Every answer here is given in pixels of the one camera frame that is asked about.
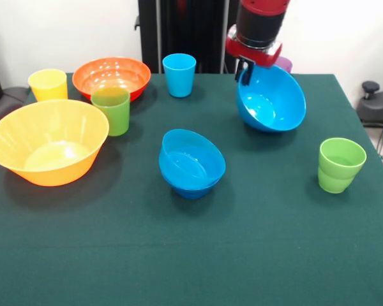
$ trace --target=yellow bowl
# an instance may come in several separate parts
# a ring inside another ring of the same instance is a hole
[[[90,169],[108,131],[108,119],[90,104],[33,103],[0,120],[0,165],[36,185],[64,185]]]

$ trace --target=bowl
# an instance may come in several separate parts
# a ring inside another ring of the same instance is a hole
[[[60,99],[23,106],[0,120],[0,165],[40,186],[83,176],[107,138],[96,107]]]
[[[196,200],[196,199],[199,199],[199,198],[202,198],[203,196],[205,196],[207,193],[210,192],[210,190],[213,189],[213,187],[215,185],[217,185],[217,183],[220,181],[220,180],[217,180],[213,183],[211,183],[210,185],[206,186],[206,187],[203,187],[203,188],[200,188],[200,189],[183,189],[183,188],[180,188],[180,187],[177,187],[175,184],[173,184],[167,177],[165,177],[164,175],[162,175],[163,178],[165,179],[165,181],[172,186],[173,190],[175,190],[175,192],[177,194],[179,194],[180,196],[186,198],[186,199],[190,199],[190,200]]]
[[[186,129],[173,129],[164,135],[159,166],[173,186],[184,190],[206,188],[225,173],[225,160],[217,147]]]
[[[88,100],[94,86],[116,81],[130,92],[130,101],[137,99],[151,79],[151,71],[143,62],[126,57],[106,57],[82,65],[72,76],[75,88]]]
[[[297,128],[304,120],[306,101],[295,79],[283,69],[254,66],[251,82],[237,85],[237,107],[251,127],[266,132]]]

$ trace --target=bowl rim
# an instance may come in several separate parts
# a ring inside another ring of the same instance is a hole
[[[250,116],[251,116],[252,118],[254,118],[254,120],[255,120],[256,122],[258,122],[259,124],[263,125],[265,128],[268,128],[268,129],[273,130],[273,131],[276,131],[276,132],[279,132],[279,131],[280,131],[280,132],[285,132],[285,131],[290,131],[290,130],[292,130],[292,129],[297,128],[297,127],[302,123],[302,121],[304,120],[304,118],[305,118],[305,116],[306,116],[306,97],[305,97],[305,94],[304,94],[304,90],[302,90],[302,87],[301,87],[300,84],[297,82],[297,80],[292,76],[292,74],[289,73],[289,72],[287,72],[287,71],[285,71],[285,70],[282,69],[281,67],[278,67],[277,65],[272,65],[270,68],[264,68],[264,69],[275,69],[275,70],[278,70],[279,72],[282,72],[283,74],[287,75],[292,81],[294,81],[294,83],[298,86],[299,90],[301,91],[301,96],[302,96],[303,101],[304,101],[304,112],[303,112],[303,114],[302,114],[302,116],[301,116],[301,120],[298,120],[297,123],[293,124],[292,126],[286,128],[286,129],[277,129],[277,128],[273,127],[272,125],[264,124],[263,122],[259,121],[257,118],[255,118],[254,116],[252,116],[251,114],[250,114]],[[241,73],[241,76],[240,76],[240,78],[239,78],[239,80],[238,80],[238,85],[237,85],[237,100],[240,99],[241,102],[242,102],[242,104],[243,104],[243,106],[244,106],[244,108],[247,110],[246,104],[245,104],[243,98],[241,97],[241,92],[240,92],[240,88],[242,87],[242,85],[241,85],[241,79],[242,79],[243,75],[246,73],[246,71],[247,71],[247,68],[244,69],[244,71]]]
[[[129,60],[129,61],[133,61],[133,62],[140,63],[141,66],[146,67],[146,69],[147,69],[147,76],[146,76],[146,80],[145,80],[144,84],[143,84],[141,87],[139,87],[138,89],[136,89],[136,90],[134,90],[134,91],[130,91],[130,93],[136,92],[136,91],[138,91],[139,89],[143,88],[143,87],[146,86],[146,84],[148,84],[149,81],[151,80],[152,73],[151,73],[150,68],[147,66],[147,64],[145,64],[144,62],[142,62],[142,61],[140,61],[140,60],[138,60],[138,59],[134,59],[134,58],[132,58],[132,57],[124,57],[124,56],[100,57],[100,58],[92,59],[92,60],[86,62],[85,64],[79,66],[79,67],[73,72],[73,74],[72,74],[72,84],[74,85],[74,87],[75,87],[78,91],[83,92],[84,94],[87,94],[88,96],[91,95],[90,92],[86,92],[86,91],[84,91],[83,89],[81,89],[79,86],[77,86],[77,84],[76,84],[76,78],[77,78],[76,76],[77,76],[77,73],[78,73],[80,70],[84,69],[85,66],[87,66],[87,65],[89,65],[89,64],[91,64],[91,63],[93,63],[93,62],[96,62],[96,61],[102,61],[102,60],[105,60],[105,59],[126,59],[126,60]]]
[[[219,175],[218,177],[208,177],[207,180],[210,180],[210,181],[213,181],[213,182],[215,182],[215,181],[217,181],[217,180],[220,180],[220,179],[224,176],[225,170],[226,170],[226,168],[227,168],[227,165],[226,165],[226,162],[225,162],[224,155],[222,154],[222,152],[219,150],[219,148],[218,148],[213,142],[211,142],[208,138],[206,138],[205,136],[203,136],[203,135],[201,135],[201,134],[198,134],[198,133],[196,133],[196,132],[194,132],[194,131],[191,131],[191,130],[189,130],[189,129],[171,129],[170,131],[167,131],[167,132],[164,134],[164,136],[163,136],[163,138],[162,138],[162,140],[161,140],[161,149],[163,150],[163,152],[167,155],[167,151],[166,151],[165,144],[164,144],[164,143],[165,143],[165,138],[168,136],[168,134],[173,133],[173,132],[176,132],[176,131],[186,131],[187,133],[190,133],[190,134],[193,134],[193,135],[195,135],[195,136],[201,137],[201,138],[205,139],[205,141],[207,141],[208,143],[210,143],[210,144],[216,149],[218,155],[221,157],[221,163],[222,163],[222,166],[223,166],[223,167],[222,167],[222,168],[223,168],[223,171],[221,172],[221,175]],[[175,166],[176,166],[177,168],[179,168],[181,171],[187,173],[188,175],[190,175],[190,176],[192,176],[192,177],[195,177],[195,178],[198,178],[198,179],[200,178],[200,177],[198,177],[198,176],[196,176],[196,175],[193,175],[193,174],[191,174],[191,173],[188,173],[188,172],[185,171],[183,168],[179,167],[176,163],[174,163],[174,164],[175,164]]]
[[[96,110],[96,112],[98,112],[100,115],[101,115],[101,118],[103,119],[104,123],[106,123],[106,126],[107,126],[107,129],[106,129],[106,133],[105,133],[105,136],[103,137],[103,140],[100,144],[99,147],[95,148],[94,150],[90,151],[88,154],[86,154],[84,157],[80,158],[78,161],[75,161],[74,163],[72,164],[68,164],[66,166],[62,166],[62,167],[57,167],[57,168],[53,168],[53,169],[48,169],[48,170],[25,170],[23,168],[16,168],[16,167],[9,167],[9,166],[5,166],[3,165],[2,163],[0,163],[0,166],[4,167],[4,168],[7,168],[11,171],[17,171],[17,172],[24,172],[24,173],[44,173],[44,172],[50,172],[50,171],[55,171],[55,170],[60,170],[60,169],[63,169],[63,168],[66,168],[66,167],[69,167],[73,164],[77,164],[81,161],[83,161],[84,159],[88,158],[89,156],[93,155],[97,150],[99,150],[102,145],[105,143],[105,140],[107,139],[108,137],[108,133],[109,133],[109,122],[108,122],[108,118],[107,116],[99,109],[97,109],[97,107],[89,104],[89,103],[85,103],[85,102],[82,102],[82,101],[78,101],[78,100],[72,100],[72,99],[53,99],[53,100],[47,100],[47,101],[40,101],[40,102],[35,102],[35,103],[31,103],[29,105],[26,105],[26,106],[22,106],[16,110],[14,110],[13,112],[9,113],[8,115],[4,116],[1,120],[0,120],[0,125],[3,124],[3,121],[5,120],[9,120],[9,118],[12,118],[14,116],[16,116],[19,112],[24,112],[24,110],[26,108],[34,108],[34,107],[40,107],[40,105],[43,105],[43,104],[49,104],[49,103],[57,103],[57,104],[60,104],[60,103],[80,103],[81,105],[83,105],[84,107],[91,107],[91,108],[94,108]]]

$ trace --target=orange bowl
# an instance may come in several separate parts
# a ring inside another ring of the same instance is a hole
[[[126,57],[106,57],[87,62],[72,76],[75,88],[91,99],[93,87],[116,81],[130,92],[130,101],[137,99],[151,79],[151,71],[143,62]]]
[[[83,176],[106,140],[108,119],[74,100],[23,106],[0,120],[0,165],[40,186]]]

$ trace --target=stacked green cups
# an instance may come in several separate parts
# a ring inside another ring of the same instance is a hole
[[[346,138],[328,138],[319,148],[319,186],[329,193],[342,193],[366,162],[364,149]]]

